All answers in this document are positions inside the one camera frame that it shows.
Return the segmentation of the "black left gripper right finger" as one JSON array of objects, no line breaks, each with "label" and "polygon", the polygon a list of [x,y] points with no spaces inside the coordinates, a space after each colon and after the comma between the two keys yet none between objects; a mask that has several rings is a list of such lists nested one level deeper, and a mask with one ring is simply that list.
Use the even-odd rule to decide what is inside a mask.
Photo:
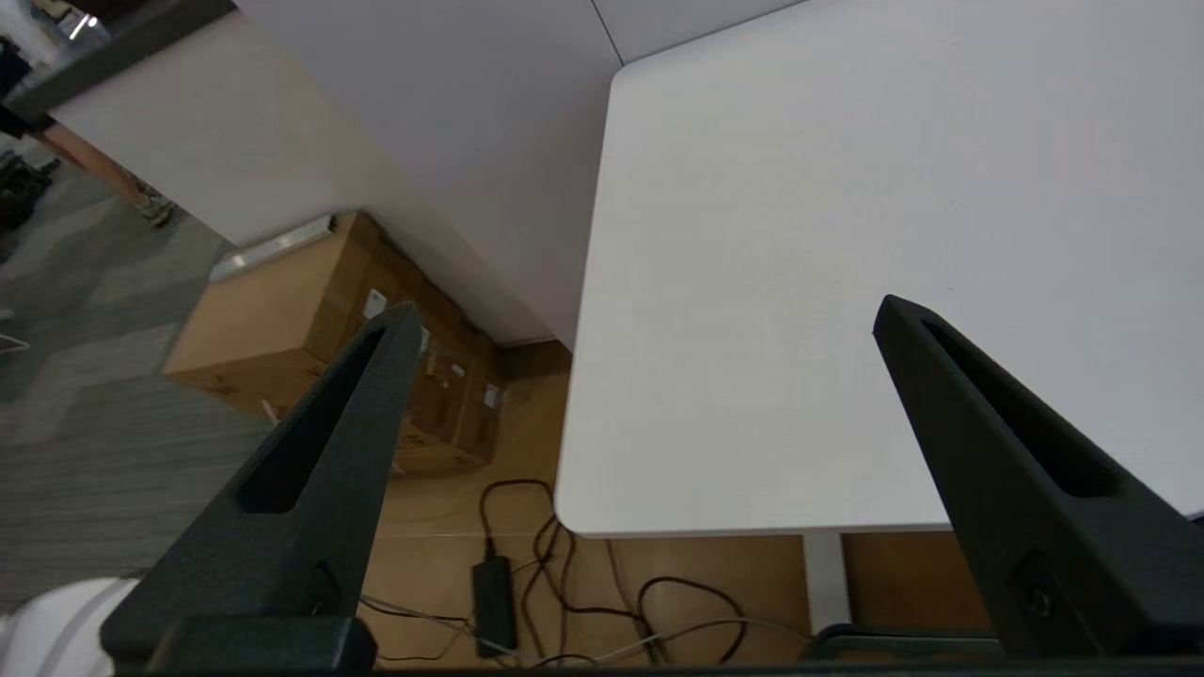
[{"label": "black left gripper right finger", "polygon": [[873,336],[1007,652],[1202,659],[1202,526],[932,310]]}]

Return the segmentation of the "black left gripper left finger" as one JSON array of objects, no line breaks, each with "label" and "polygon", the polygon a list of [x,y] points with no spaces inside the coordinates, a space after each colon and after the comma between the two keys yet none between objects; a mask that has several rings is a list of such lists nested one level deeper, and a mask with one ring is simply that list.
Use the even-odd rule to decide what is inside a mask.
[{"label": "black left gripper left finger", "polygon": [[104,622],[120,673],[367,673],[356,616],[424,334],[384,311]]}]

